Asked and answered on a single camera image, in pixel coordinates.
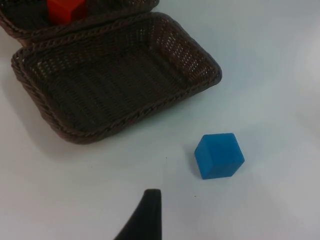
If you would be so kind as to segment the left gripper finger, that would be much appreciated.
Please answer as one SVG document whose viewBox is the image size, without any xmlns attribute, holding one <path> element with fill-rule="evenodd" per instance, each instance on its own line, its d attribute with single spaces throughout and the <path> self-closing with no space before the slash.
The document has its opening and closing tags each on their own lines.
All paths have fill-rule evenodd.
<svg viewBox="0 0 320 240">
<path fill-rule="evenodd" d="M 116 236 L 117 240 L 162 239 L 162 194 L 159 189 L 147 189 L 135 211 Z"/>
</svg>

